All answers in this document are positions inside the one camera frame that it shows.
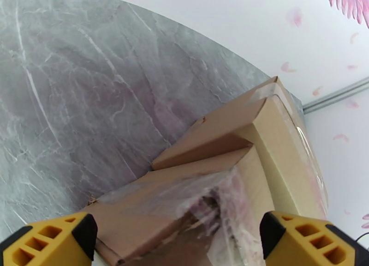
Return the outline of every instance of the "brown cardboard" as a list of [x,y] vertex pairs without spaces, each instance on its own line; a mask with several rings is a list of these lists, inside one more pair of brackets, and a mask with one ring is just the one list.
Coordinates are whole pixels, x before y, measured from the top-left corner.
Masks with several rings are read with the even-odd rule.
[[207,252],[214,236],[205,236],[203,225],[188,230],[175,240],[127,266],[213,266]]
[[[255,99],[257,91],[273,83],[281,89],[285,104],[280,96]],[[219,151],[238,149],[242,146],[239,140],[245,139],[256,146],[276,210],[325,218],[322,202],[327,192],[321,188],[322,176],[314,153],[311,156],[306,153],[297,127],[306,136],[291,96],[275,77],[199,119],[183,138],[162,152],[152,166],[162,169],[193,162],[202,156],[201,152],[207,157],[216,156]],[[222,141],[230,136],[236,142],[222,148]]]
[[97,203],[84,208],[94,216],[99,226],[97,251],[110,265],[116,265],[121,260],[131,260],[155,248],[163,238],[186,225],[188,216],[173,219],[123,211],[139,205],[150,193],[166,185],[220,171],[236,171],[243,180],[248,214],[251,215],[251,220],[246,222],[247,230],[258,239],[259,222],[264,213],[274,209],[274,205],[256,149],[250,145],[217,157],[149,172],[126,186],[137,188],[131,193],[123,193],[123,197],[112,194],[110,198],[107,195],[105,199],[108,201],[102,202],[100,199],[104,197],[101,197]]

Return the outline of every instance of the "pink feather pattern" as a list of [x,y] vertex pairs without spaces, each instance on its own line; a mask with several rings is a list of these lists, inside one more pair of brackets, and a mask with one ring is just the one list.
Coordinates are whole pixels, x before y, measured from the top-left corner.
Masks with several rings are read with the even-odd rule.
[[286,61],[285,63],[283,63],[280,67],[280,69],[283,71],[283,72],[287,72],[287,73],[295,73],[297,72],[296,69],[291,69],[290,68],[290,63],[288,61]]
[[291,26],[300,27],[302,25],[303,13],[299,7],[291,9],[286,14],[286,19]]
[[329,3],[331,7],[336,4],[347,18],[353,17],[359,24],[365,21],[369,28],[369,0],[329,0]]
[[359,104],[355,100],[348,99],[346,101],[346,107],[347,108],[359,108],[360,106],[359,106]]
[[347,143],[350,142],[350,139],[347,137],[347,135],[343,133],[337,134],[335,137],[333,137],[333,140],[343,140]]
[[313,96],[317,97],[318,95],[320,95],[320,91],[322,90],[323,86],[321,85],[319,88],[316,88],[313,91]]
[[354,34],[351,35],[350,37],[350,44],[353,45],[354,44],[354,40],[355,38],[359,35],[358,32],[355,32]]
[[348,70],[355,70],[357,68],[357,65],[347,65]]

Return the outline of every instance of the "yellow plastic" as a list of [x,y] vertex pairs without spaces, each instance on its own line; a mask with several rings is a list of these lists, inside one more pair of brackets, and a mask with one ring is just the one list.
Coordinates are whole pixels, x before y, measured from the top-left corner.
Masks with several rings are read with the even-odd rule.
[[354,266],[355,249],[326,228],[329,221],[272,212],[286,232],[267,266]]
[[4,266],[90,266],[72,231],[86,212],[29,224],[33,228],[3,252]]

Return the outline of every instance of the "pink feather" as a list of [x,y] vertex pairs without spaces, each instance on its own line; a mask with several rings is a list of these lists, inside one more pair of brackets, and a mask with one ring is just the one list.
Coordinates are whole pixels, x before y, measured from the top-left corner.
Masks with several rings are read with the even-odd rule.
[[302,25],[303,13],[299,7],[289,10],[286,14],[286,20],[291,26],[300,27]]
[[357,65],[347,65],[348,70],[355,70],[357,68]]
[[347,137],[347,135],[340,133],[333,137],[333,140],[343,140],[346,143],[350,142],[350,139]]
[[280,67],[280,69],[283,71],[283,72],[287,72],[287,73],[295,73],[297,72],[296,69],[291,69],[290,68],[290,63],[288,61],[286,61],[285,63],[283,63]]
[[369,28],[369,0],[329,0],[332,7],[334,2],[348,19],[353,17],[359,24],[365,22]]
[[347,108],[352,108],[352,109],[357,109],[360,106],[355,100],[349,99],[349,100],[346,101],[346,107]]

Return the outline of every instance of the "marble table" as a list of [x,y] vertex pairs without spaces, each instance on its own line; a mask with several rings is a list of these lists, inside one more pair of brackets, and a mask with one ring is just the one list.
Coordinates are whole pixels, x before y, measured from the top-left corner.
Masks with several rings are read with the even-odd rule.
[[197,118],[266,79],[120,0],[0,0],[0,240],[141,177]]

